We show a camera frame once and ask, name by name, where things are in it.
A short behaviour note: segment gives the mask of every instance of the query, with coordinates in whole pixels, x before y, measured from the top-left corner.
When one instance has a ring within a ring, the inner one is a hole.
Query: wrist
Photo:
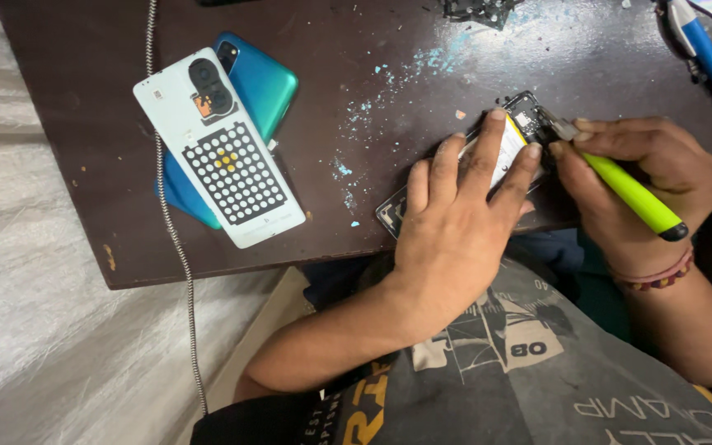
[[[438,304],[446,295],[434,295],[436,287],[425,279],[390,272],[377,285],[374,297],[404,343],[412,346],[440,332],[455,316]]]
[[[625,276],[611,269],[609,272],[620,286],[634,291],[665,289],[686,277],[687,273],[691,270],[691,263],[693,260],[694,248],[688,246],[685,253],[680,256],[678,261],[674,265],[665,269],[663,272],[649,276]]]
[[[661,274],[672,268],[693,249],[691,239],[678,242],[655,240],[635,244],[623,243],[619,248],[603,248],[604,260],[613,276],[642,278]]]

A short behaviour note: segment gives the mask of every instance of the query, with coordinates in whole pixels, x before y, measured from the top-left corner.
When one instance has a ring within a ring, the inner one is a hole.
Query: finger
[[[556,160],[559,181],[576,201],[582,213],[603,213],[614,205],[616,198],[611,189],[589,167],[571,143],[551,143],[548,150]]]
[[[466,175],[460,183],[459,196],[481,200],[485,200],[488,196],[506,121],[507,111],[504,108],[494,108],[485,116]]]
[[[667,131],[595,133],[577,135],[574,145],[591,155],[638,162],[650,175],[652,184],[662,190],[681,193],[704,181],[712,182],[712,162],[707,154],[698,155]]]
[[[427,208],[430,163],[430,159],[422,159],[410,169],[406,215],[418,215]]]
[[[448,137],[436,151],[430,166],[428,205],[451,204],[457,195],[457,158],[466,144],[466,136],[456,133]]]
[[[699,143],[694,139],[688,131],[675,125],[674,122],[667,119],[666,117],[644,117],[644,118],[634,118],[634,119],[620,119],[613,122],[607,122],[602,120],[588,120],[584,118],[578,118],[574,120],[573,124],[582,133],[604,133],[604,132],[629,132],[629,131],[654,131],[661,130],[666,131],[680,142],[686,144],[688,148],[696,151],[703,152],[703,148],[699,146]]]
[[[523,204],[520,205],[520,210],[518,211],[518,217],[515,219],[515,224],[513,226],[518,225],[518,221],[520,221],[521,217],[529,213],[530,211],[535,210],[535,204],[530,201],[529,199],[525,200]]]
[[[530,143],[521,149],[501,187],[490,199],[488,206],[497,211],[509,227],[514,227],[518,221],[518,212],[526,200],[542,151],[543,147],[539,143]]]

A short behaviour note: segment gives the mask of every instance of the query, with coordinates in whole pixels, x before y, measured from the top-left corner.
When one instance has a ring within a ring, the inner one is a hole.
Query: teal phone
[[[234,33],[219,34],[213,49],[262,140],[268,143],[290,106],[298,78]]]
[[[298,88],[298,78],[291,70],[234,33],[219,34],[213,50],[258,134],[268,145],[290,106]],[[164,195],[173,207],[211,228],[222,228],[211,208],[168,151],[164,154]]]

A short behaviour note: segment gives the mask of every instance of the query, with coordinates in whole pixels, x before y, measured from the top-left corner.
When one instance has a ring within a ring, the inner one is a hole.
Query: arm
[[[371,359],[433,336],[426,327],[435,314],[414,320],[421,311],[406,305],[416,288],[393,272],[340,305],[278,330],[247,365],[236,400],[320,389]]]
[[[486,202],[506,115],[482,125],[460,186],[463,135],[441,144],[408,178],[408,207],[395,270],[376,287],[276,332],[247,365],[236,400],[320,389],[340,375],[444,329],[490,286],[525,201],[541,147],[524,148],[496,195]]]
[[[574,144],[553,143],[559,177],[576,200],[587,234],[623,276],[652,276],[677,263],[691,243],[663,241],[630,211],[579,156],[638,162],[649,189],[694,233],[712,211],[712,155],[667,119],[577,119]],[[712,387],[712,286],[694,266],[664,289],[626,292],[631,316],[685,379]]]
[[[674,286],[628,294],[631,313],[662,358],[691,382],[712,388],[712,285],[692,267]]]

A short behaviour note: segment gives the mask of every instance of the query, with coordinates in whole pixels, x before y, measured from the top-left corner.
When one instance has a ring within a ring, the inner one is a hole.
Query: white fabric
[[[205,376],[278,277],[197,283]],[[106,288],[0,24],[0,444],[171,443],[195,403],[184,284]]]

